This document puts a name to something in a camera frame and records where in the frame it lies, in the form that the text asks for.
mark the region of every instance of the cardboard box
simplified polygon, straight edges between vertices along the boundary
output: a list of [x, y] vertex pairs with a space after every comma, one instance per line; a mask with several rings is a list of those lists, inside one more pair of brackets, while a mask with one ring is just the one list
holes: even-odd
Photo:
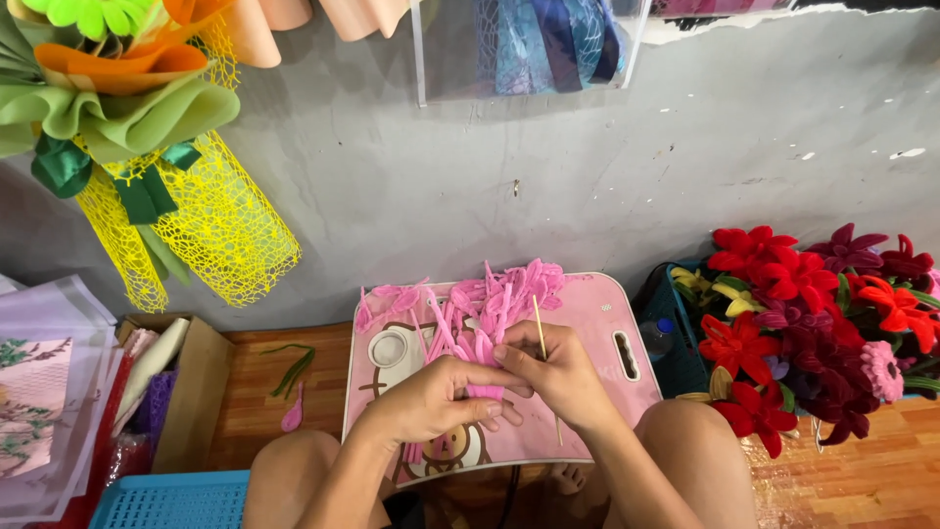
[[212, 434], [222, 407], [235, 346], [215, 329], [187, 313], [130, 314], [117, 330], [123, 344], [134, 329], [163, 332], [177, 318], [190, 320], [177, 362], [163, 432], [151, 473], [192, 473], [205, 470]]

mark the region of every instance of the hand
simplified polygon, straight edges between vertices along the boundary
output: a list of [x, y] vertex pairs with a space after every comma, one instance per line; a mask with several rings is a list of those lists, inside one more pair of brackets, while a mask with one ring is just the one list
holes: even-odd
[[504, 345], [497, 345], [493, 356], [531, 384], [545, 404], [579, 433], [604, 425], [611, 414], [619, 417], [574, 329], [549, 324], [541, 328], [547, 361], [541, 361], [539, 327], [528, 320], [506, 329]]
[[429, 441], [464, 423], [480, 421], [496, 431], [494, 418], [502, 416], [511, 425], [522, 424], [522, 415], [505, 399], [464, 399], [467, 384], [503, 386], [525, 398], [533, 393], [525, 380], [503, 369], [444, 355], [371, 402], [356, 426], [372, 428], [394, 451], [403, 442]]

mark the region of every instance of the gray wall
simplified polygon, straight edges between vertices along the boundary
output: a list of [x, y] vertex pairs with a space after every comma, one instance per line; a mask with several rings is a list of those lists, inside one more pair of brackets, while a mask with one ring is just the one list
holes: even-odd
[[[285, 64], [244, 68], [242, 114], [221, 132], [304, 258], [244, 309], [170, 285], [171, 309], [220, 329], [348, 320], [359, 285], [478, 276], [484, 259], [541, 256], [632, 292], [656, 263], [704, 254], [722, 226], [812, 241], [854, 220], [940, 252], [934, 11], [715, 28], [645, 46], [628, 90], [425, 109], [407, 17], [388, 41], [340, 42], [319, 16], [278, 42]], [[913, 148], [927, 151], [888, 159]], [[130, 312], [77, 206], [28, 163], [0, 162], [0, 271], [27, 284], [78, 272]]]

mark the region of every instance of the wooden skewer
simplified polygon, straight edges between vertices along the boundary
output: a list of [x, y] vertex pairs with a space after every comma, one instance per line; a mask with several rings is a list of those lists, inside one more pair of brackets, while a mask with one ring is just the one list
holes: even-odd
[[[539, 317], [539, 300], [532, 295], [532, 306], [535, 307], [535, 323], [539, 326], [539, 345], [541, 345], [541, 360], [548, 360], [548, 353], [545, 352], [545, 335], [541, 333], [541, 318]], [[558, 434], [558, 446], [563, 446], [561, 440], [561, 423], [558, 421], [558, 414], [555, 414], [555, 432]]]

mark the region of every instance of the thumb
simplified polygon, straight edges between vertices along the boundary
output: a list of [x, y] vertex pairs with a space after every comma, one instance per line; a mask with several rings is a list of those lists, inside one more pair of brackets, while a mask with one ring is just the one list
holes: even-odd
[[493, 357], [507, 371], [524, 378], [530, 384], [538, 384], [545, 376], [545, 364], [526, 355], [511, 345], [497, 345]]
[[483, 419], [492, 419], [503, 414], [503, 403], [492, 398], [468, 398], [450, 403], [447, 407], [447, 422], [464, 425]]

